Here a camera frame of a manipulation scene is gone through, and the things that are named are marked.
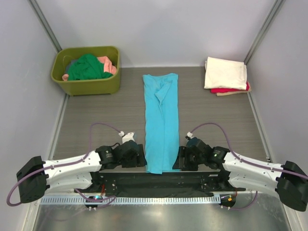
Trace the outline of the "light blue t shirt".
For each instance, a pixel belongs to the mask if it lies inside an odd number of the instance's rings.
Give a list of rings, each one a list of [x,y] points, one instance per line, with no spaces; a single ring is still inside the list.
[[[145,101],[145,158],[146,171],[153,174],[174,171],[178,156],[179,110],[178,78],[143,75]]]

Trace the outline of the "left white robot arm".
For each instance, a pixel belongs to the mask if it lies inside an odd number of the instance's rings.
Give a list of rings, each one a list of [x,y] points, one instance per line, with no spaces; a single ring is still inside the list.
[[[123,144],[101,146],[88,154],[61,160],[31,158],[16,174],[22,204],[31,203],[47,193],[68,190],[98,192],[104,185],[100,171],[143,167],[143,145],[130,140]]]

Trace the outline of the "olive green plastic bin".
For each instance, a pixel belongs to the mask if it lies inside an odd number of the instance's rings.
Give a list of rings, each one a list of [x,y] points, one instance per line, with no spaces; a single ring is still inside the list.
[[[72,60],[77,60],[84,54],[94,56],[106,56],[116,67],[116,73],[105,79],[64,81],[65,68]],[[95,95],[114,94],[120,88],[120,51],[115,46],[76,47],[61,50],[55,57],[51,70],[51,79],[57,83],[62,90],[70,95]]]

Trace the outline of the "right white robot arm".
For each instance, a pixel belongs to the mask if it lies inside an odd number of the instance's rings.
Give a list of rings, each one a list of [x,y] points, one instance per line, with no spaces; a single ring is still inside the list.
[[[193,137],[179,147],[173,169],[197,171],[199,165],[218,170],[212,180],[203,180],[207,191],[253,190],[278,198],[287,207],[304,212],[308,205],[307,175],[295,163],[274,164],[233,153],[230,149],[210,147]]]

